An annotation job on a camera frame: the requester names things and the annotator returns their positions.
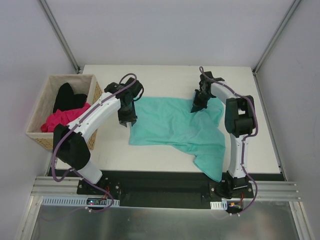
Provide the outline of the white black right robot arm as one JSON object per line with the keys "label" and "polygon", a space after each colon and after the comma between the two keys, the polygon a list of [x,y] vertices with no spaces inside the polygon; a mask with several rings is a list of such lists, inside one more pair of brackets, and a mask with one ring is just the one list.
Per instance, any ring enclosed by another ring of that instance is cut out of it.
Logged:
{"label": "white black right robot arm", "polygon": [[200,69],[199,89],[195,90],[191,113],[206,109],[211,98],[225,105],[224,126],[230,135],[230,163],[224,182],[217,184],[215,194],[221,198],[237,197],[251,188],[247,171],[249,138],[257,135],[257,117],[251,95],[240,95],[221,77]]}

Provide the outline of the teal t shirt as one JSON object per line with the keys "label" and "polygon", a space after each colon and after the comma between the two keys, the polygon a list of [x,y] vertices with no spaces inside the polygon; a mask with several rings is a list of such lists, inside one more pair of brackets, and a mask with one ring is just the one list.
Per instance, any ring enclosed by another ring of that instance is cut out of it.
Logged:
{"label": "teal t shirt", "polygon": [[137,122],[130,129],[133,146],[167,145],[193,155],[194,165],[216,182],[222,180],[226,151],[219,124],[224,106],[219,99],[207,108],[192,112],[191,99],[143,97],[135,104]]}

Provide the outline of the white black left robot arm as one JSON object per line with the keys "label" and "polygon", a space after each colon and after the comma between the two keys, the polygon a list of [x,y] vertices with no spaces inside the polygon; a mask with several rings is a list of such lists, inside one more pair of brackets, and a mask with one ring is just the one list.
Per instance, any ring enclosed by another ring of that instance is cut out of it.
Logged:
{"label": "white black left robot arm", "polygon": [[59,159],[69,165],[67,172],[74,172],[96,195],[109,195],[106,177],[92,162],[88,141],[93,133],[110,117],[117,113],[118,122],[126,127],[137,122],[135,102],[144,93],[143,85],[134,73],[124,75],[119,82],[112,82],[104,89],[100,98],[75,120],[67,125],[58,124],[53,131],[51,174],[56,182],[55,161]]}

